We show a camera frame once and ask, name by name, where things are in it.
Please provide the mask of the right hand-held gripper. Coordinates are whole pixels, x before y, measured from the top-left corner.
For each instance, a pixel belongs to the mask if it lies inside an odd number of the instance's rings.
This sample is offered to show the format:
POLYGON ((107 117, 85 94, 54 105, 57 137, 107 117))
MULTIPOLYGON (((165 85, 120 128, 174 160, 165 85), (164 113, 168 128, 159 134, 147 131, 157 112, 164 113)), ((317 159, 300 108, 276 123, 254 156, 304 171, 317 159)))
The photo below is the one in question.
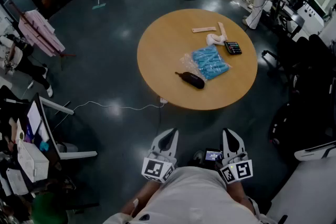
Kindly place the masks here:
POLYGON ((219 175, 226 184, 232 184, 253 176, 252 160, 248 158, 243 139, 233 130, 223 129, 223 154, 232 157, 228 161, 223 160, 223 167, 219 169, 219 175))

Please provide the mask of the black office chair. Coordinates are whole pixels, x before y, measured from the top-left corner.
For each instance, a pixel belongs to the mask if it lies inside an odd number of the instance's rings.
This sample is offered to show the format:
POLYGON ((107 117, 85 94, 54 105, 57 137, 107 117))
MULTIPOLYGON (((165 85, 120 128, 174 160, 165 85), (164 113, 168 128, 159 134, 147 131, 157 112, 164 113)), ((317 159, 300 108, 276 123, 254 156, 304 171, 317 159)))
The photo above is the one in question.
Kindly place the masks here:
POLYGON ((262 57, 270 55, 276 61, 276 65, 268 70, 268 76, 274 76, 282 69, 287 79, 285 85, 291 93, 311 91, 318 95, 329 92, 336 56, 318 35, 300 37, 297 41, 283 36, 276 48, 276 53, 269 50, 261 53, 262 57))
POLYGON ((314 147, 336 140, 336 78, 295 76, 289 100, 276 112, 269 140, 277 147, 314 147))

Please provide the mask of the clear plastic bag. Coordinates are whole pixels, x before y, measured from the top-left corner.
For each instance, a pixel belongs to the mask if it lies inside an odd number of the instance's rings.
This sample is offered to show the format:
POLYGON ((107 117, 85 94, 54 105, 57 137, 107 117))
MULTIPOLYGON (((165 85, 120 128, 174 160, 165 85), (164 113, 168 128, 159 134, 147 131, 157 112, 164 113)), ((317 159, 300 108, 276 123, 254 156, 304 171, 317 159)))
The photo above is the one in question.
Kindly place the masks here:
POLYGON ((198 68, 198 64, 193 60, 191 54, 185 54, 181 59, 184 70, 200 77, 205 83, 207 79, 202 75, 201 71, 198 68))

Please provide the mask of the white frame desk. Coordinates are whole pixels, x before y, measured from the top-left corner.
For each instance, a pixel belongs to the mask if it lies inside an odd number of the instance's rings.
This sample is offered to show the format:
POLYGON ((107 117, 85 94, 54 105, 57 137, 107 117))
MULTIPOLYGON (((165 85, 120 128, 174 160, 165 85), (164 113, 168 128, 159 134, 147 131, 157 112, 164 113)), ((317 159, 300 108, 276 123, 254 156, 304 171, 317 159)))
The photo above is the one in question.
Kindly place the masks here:
POLYGON ((98 153, 96 151, 85 151, 85 152, 60 152, 59 149, 57 148, 56 142, 54 140, 54 137, 52 135, 52 132, 50 130, 45 111, 44 111, 44 106, 47 106, 49 108, 55 109, 59 112, 63 112, 67 115, 74 115, 74 110, 68 109, 64 106, 61 106, 59 104, 56 104, 48 99, 45 99, 43 97, 40 97, 38 95, 38 103, 40 104, 41 107, 41 118, 44 122, 44 126, 46 128, 47 134, 49 138, 52 141, 52 145, 54 146, 56 153, 58 154, 60 160, 69 160, 69 159, 80 159, 80 158, 89 158, 89 157, 96 157, 98 153))

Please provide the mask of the white machine cabinet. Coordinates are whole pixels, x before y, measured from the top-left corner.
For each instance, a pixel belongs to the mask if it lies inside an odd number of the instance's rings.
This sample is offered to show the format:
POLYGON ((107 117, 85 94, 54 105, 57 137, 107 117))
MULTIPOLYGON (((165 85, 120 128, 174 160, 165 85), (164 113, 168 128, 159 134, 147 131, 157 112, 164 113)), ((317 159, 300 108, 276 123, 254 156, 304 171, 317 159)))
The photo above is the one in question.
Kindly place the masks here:
POLYGON ((303 29, 308 35, 319 34, 323 30, 323 19, 308 3, 303 4, 297 13, 304 19, 303 29))

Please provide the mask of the small black screen device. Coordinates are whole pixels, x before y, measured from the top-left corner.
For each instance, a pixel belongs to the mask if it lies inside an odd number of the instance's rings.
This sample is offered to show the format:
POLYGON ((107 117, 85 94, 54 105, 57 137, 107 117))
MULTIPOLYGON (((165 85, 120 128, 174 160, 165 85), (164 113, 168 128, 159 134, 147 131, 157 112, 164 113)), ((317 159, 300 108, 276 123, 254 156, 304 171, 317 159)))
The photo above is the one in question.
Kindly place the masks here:
POLYGON ((215 161, 222 156, 222 151, 220 149, 207 148, 205 150, 204 163, 206 165, 212 165, 215 161))

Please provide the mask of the black monitor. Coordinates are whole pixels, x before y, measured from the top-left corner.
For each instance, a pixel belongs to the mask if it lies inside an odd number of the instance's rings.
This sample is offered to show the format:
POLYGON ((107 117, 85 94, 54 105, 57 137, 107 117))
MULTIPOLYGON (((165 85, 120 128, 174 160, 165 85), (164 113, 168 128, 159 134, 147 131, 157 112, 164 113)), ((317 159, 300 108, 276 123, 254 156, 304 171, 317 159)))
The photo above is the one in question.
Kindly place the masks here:
POLYGON ((56 111, 61 111, 64 108, 46 98, 41 97, 38 93, 36 93, 30 101, 25 111, 25 115, 27 117, 27 124, 30 125, 34 135, 38 134, 38 129, 42 125, 45 127, 46 135, 48 137, 47 143, 49 145, 49 149, 46 152, 43 152, 43 154, 49 160, 49 165, 54 167, 55 165, 59 164, 61 158, 52 131, 50 130, 48 124, 44 110, 45 107, 52 108, 56 111))

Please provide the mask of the person's right forearm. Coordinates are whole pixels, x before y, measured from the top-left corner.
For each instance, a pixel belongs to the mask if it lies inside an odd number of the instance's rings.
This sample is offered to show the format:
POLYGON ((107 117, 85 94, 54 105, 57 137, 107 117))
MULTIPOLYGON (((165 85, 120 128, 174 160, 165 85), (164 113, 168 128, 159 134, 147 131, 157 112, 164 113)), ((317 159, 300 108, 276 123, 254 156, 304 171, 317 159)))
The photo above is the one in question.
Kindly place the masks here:
POLYGON ((250 202, 244 192, 241 182, 236 181, 231 184, 227 184, 226 190, 228 194, 232 197, 232 199, 237 203, 247 206, 250 202))

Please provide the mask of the packet of blue items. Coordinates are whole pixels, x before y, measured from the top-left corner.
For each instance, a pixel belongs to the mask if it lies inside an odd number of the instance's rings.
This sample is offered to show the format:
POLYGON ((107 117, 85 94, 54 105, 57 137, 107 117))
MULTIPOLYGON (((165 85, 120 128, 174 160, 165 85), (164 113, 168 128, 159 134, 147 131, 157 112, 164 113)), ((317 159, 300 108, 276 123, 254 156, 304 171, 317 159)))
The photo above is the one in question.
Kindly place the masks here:
POLYGON ((212 80, 231 68, 220 56, 215 45, 196 50, 191 56, 206 80, 212 80))

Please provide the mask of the white curved plastic object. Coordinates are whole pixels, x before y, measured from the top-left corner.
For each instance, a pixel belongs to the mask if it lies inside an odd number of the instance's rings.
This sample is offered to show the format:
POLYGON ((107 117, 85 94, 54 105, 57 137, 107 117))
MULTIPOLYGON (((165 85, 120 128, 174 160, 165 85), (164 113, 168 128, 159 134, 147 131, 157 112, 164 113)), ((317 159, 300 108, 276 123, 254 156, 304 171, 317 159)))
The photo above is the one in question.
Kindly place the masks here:
POLYGON ((226 41, 226 38, 223 35, 217 36, 215 34, 208 34, 206 37, 206 43, 208 46, 211 46, 211 45, 223 46, 225 41, 226 41))

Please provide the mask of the green round object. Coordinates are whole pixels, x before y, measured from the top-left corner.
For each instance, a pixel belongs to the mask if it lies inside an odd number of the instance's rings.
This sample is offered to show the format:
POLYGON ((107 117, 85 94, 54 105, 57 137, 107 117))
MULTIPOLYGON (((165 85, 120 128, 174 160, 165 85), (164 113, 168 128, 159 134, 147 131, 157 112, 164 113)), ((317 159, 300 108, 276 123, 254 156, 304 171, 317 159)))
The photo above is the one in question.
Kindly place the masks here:
POLYGON ((68 224, 68 215, 53 193, 37 195, 31 205, 34 224, 68 224))

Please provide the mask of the black desk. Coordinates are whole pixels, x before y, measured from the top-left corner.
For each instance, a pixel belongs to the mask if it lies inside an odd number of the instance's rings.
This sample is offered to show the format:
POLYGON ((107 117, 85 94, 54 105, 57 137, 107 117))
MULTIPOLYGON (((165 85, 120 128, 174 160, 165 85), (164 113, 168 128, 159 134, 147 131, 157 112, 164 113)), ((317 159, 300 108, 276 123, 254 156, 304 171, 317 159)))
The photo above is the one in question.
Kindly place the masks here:
POLYGON ((291 39, 302 30, 305 24, 305 20, 283 0, 272 4, 270 15, 274 26, 280 26, 291 39))

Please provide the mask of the person's grey shoe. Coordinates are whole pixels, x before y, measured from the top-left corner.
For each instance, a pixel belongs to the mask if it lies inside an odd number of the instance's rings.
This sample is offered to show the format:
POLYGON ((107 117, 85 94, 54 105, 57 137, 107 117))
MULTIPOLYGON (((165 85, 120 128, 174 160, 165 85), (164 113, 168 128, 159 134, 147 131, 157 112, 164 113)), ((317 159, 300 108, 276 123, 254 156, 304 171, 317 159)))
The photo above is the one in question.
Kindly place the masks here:
POLYGON ((202 166, 204 164, 204 151, 197 151, 193 156, 193 161, 197 166, 202 166))

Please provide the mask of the person's white shirt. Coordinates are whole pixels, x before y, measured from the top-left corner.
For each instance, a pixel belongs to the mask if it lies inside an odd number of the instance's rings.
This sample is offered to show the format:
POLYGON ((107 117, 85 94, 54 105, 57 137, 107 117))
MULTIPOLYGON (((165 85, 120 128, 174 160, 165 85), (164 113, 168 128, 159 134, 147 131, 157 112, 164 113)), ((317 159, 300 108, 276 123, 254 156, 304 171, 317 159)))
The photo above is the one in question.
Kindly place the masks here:
POLYGON ((118 212, 103 224, 262 224, 252 200, 237 203, 226 185, 213 170, 180 167, 135 217, 118 212))

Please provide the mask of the black oblong case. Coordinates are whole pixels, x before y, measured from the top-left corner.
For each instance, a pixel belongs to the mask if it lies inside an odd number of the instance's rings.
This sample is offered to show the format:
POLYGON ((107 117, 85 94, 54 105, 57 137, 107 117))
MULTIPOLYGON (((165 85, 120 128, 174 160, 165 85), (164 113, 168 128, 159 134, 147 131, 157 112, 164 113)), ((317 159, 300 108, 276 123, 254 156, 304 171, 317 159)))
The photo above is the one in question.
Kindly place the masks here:
POLYGON ((183 72, 178 73, 175 72, 176 75, 178 75, 184 82, 194 86, 197 89, 203 89, 205 87, 205 82, 203 79, 198 77, 197 75, 192 74, 191 72, 183 72))

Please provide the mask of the person's left forearm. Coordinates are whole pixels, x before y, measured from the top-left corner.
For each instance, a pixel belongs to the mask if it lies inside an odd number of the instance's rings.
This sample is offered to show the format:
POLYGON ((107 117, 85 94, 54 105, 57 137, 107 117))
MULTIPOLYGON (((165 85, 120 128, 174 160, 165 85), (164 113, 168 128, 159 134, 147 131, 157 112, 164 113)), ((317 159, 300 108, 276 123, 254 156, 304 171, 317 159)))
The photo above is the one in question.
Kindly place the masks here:
POLYGON ((149 180, 120 210, 121 213, 135 217, 159 190, 162 183, 149 180))

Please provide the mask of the white furniture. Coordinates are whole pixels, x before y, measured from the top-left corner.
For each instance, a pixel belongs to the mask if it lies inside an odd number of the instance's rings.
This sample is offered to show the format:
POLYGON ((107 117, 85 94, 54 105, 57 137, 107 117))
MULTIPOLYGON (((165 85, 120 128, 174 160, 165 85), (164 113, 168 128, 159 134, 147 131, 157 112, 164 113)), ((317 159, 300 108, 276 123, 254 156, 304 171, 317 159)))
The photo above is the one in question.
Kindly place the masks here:
POLYGON ((336 140, 294 152, 297 165, 267 216, 283 224, 336 224, 336 140))

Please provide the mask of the white perforated box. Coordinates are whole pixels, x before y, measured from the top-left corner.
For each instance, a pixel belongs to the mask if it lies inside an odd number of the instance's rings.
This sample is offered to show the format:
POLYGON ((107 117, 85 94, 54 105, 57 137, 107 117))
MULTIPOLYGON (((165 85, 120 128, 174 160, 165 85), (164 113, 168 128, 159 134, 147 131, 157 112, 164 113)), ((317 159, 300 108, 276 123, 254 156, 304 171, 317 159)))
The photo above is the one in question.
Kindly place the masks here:
POLYGON ((18 162, 28 179, 35 183, 48 177, 49 160, 35 144, 19 140, 18 162))

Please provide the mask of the black calculator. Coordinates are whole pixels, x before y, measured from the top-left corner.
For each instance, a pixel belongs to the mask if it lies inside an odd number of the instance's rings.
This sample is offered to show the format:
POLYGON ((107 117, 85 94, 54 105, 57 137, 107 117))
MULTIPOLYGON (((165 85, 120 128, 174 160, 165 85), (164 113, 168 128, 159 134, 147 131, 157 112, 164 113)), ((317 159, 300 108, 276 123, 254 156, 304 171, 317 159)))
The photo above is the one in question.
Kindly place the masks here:
POLYGON ((239 47, 239 44, 237 42, 228 42, 225 41, 224 45, 230 55, 240 55, 242 54, 242 51, 239 47))

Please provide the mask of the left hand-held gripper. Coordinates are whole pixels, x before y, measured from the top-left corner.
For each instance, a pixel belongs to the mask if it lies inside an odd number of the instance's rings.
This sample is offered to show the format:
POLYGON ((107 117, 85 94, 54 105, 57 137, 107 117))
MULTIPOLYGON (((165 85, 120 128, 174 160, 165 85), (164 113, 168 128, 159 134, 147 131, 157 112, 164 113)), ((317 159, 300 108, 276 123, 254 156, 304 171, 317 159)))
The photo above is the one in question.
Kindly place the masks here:
POLYGON ((178 129, 168 129, 153 140, 151 150, 143 161, 141 171, 143 177, 158 183, 167 181, 175 170, 178 139, 178 129))

